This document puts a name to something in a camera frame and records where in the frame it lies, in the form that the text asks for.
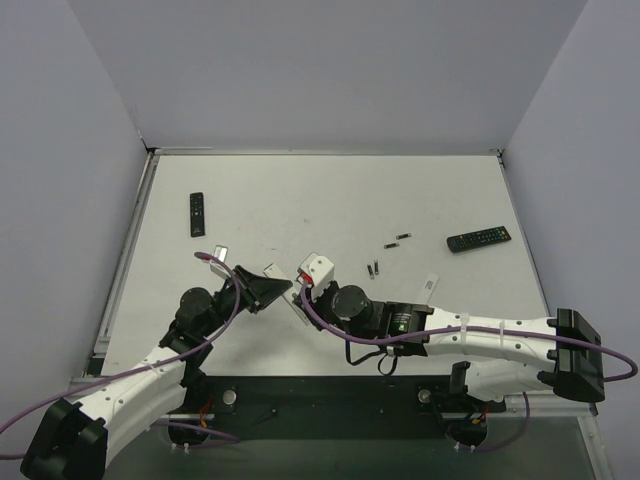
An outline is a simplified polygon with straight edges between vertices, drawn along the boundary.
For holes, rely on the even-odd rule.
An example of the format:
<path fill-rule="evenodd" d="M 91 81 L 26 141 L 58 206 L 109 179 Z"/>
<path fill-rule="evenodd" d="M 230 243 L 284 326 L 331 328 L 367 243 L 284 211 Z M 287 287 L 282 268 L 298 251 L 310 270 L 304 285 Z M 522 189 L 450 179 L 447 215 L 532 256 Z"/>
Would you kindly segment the white remote control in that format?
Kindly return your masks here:
<path fill-rule="evenodd" d="M 308 326 L 310 324 L 306 314 L 297 306 L 294 300 L 297 298 L 298 292 L 295 289 L 294 283 L 290 278 L 279 268 L 275 263 L 271 263 L 263 269 L 263 273 L 269 279 L 287 280 L 291 283 L 291 286 L 281 295 L 285 303 L 296 314 L 301 322 Z"/>

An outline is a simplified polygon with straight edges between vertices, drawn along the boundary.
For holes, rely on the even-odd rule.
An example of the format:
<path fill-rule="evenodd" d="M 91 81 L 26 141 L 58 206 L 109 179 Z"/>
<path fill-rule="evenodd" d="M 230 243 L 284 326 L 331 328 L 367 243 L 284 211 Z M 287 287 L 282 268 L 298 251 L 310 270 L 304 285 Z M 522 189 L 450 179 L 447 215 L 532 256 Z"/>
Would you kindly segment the white battery cover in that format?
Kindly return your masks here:
<path fill-rule="evenodd" d="M 428 304 L 433 292 L 438 284 L 439 276 L 434 273 L 429 273 L 422 283 L 414 302 L 416 304 Z"/>

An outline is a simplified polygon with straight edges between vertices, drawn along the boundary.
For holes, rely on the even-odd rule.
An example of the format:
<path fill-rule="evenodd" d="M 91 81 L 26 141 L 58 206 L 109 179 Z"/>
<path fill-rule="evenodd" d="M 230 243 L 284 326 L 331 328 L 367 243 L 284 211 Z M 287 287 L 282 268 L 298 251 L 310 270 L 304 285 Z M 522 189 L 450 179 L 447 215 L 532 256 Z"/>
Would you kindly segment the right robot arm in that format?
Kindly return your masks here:
<path fill-rule="evenodd" d="M 330 282 L 313 297 L 309 286 L 294 305 L 320 330 L 396 357 L 455 355 L 454 390 L 484 402 L 550 390 L 583 403 L 605 398 L 601 337 L 576 310 L 552 317 L 497 319 L 426 304 L 370 299 L 358 286 Z"/>

